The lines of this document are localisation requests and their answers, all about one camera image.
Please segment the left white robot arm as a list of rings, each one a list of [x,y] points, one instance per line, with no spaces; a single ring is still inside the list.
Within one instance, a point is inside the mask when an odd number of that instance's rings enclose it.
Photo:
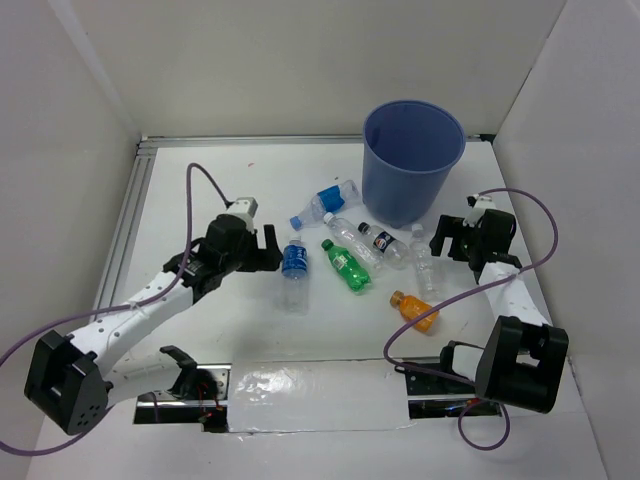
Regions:
[[[174,256],[120,310],[67,335],[51,330],[40,337],[26,397],[66,434],[79,435],[97,425],[110,407],[149,392],[184,399],[203,382],[216,393],[217,379],[180,348],[162,346],[142,358],[134,358],[131,350],[219,288],[227,275],[278,270],[282,253],[273,225],[265,225],[264,236],[266,245],[259,247],[245,219],[219,215],[186,258]]]

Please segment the green soda bottle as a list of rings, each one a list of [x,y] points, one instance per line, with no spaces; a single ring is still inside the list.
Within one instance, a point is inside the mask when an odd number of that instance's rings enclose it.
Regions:
[[[326,253],[332,268],[352,292],[361,294],[367,289],[371,284],[369,273],[345,247],[325,239],[321,243],[321,248]]]

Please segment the blue label water bottle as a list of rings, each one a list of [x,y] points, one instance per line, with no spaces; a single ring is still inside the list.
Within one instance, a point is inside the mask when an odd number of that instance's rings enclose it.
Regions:
[[[308,256],[300,235],[292,236],[283,251],[281,275],[282,307],[291,313],[305,314],[309,299]]]

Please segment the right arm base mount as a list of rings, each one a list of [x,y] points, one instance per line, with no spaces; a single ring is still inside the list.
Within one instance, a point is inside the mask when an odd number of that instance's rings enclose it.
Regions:
[[[405,379],[412,420],[455,418],[465,407],[478,402],[469,385],[404,367],[395,366],[394,370]]]

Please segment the pepsi black cap bottle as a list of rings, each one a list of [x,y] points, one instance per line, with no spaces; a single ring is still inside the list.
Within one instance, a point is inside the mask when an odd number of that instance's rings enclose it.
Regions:
[[[409,247],[378,225],[361,222],[358,231],[363,235],[366,244],[378,252],[384,262],[395,270],[403,270],[410,261]]]

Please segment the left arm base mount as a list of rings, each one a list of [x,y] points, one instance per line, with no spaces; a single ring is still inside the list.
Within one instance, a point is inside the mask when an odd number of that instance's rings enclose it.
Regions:
[[[168,393],[183,404],[187,418],[196,420],[209,433],[228,431],[227,395],[230,370],[203,368],[175,346],[160,348],[175,360],[180,372]]]

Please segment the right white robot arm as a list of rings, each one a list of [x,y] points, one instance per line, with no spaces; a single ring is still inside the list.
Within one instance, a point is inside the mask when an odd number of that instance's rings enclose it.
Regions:
[[[440,217],[429,242],[434,256],[449,238],[448,257],[467,264],[479,286],[507,282],[485,291],[496,317],[486,346],[449,342],[441,351],[436,379],[448,392],[472,381],[481,399],[548,413],[555,405],[569,338],[550,325],[518,277],[522,264],[509,253],[515,230],[515,217],[495,209],[470,221]]]

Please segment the clear unlabelled bottle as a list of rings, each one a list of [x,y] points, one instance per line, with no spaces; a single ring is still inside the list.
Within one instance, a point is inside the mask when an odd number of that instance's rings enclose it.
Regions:
[[[439,270],[431,255],[424,227],[420,223],[411,226],[409,249],[419,297],[428,303],[438,301],[440,298]]]

